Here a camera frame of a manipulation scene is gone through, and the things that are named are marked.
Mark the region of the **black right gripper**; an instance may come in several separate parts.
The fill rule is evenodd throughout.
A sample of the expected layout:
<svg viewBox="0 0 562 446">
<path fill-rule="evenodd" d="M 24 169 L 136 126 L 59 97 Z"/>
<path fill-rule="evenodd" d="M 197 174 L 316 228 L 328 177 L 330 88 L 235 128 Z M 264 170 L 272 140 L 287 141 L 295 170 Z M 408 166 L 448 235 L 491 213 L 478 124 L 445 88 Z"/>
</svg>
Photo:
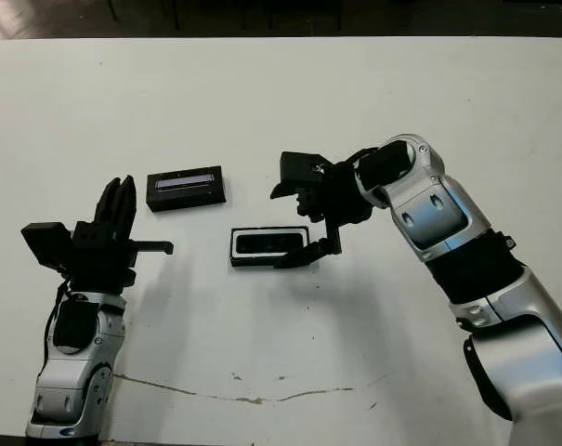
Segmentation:
<svg viewBox="0 0 562 446">
<path fill-rule="evenodd" d="M 359 224 L 372 215 L 372 205 L 362 198 L 351 164 L 318 164 L 314 173 L 318 182 L 299 187 L 279 183 L 270 199 L 297 194 L 297 214 L 307 216 L 312 223 L 324 221 L 326 236 L 283 255 L 274 263 L 274 269 L 302 268 L 324 256 L 341 254 L 340 228 Z"/>
</svg>

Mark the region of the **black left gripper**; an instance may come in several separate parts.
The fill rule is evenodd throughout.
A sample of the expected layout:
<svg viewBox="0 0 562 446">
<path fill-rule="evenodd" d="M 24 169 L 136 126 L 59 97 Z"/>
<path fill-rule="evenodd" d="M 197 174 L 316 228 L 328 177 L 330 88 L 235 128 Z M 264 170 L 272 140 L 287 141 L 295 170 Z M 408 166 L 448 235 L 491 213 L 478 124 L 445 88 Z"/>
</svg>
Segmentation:
<svg viewBox="0 0 562 446">
<path fill-rule="evenodd" d="M 132 176 L 118 177 L 104 188 L 93 223 L 78 221 L 72 235 L 68 275 L 72 289 L 124 289 L 136 281 L 137 254 L 172 255 L 168 241 L 134 241 L 129 238 L 137 211 Z"/>
</svg>

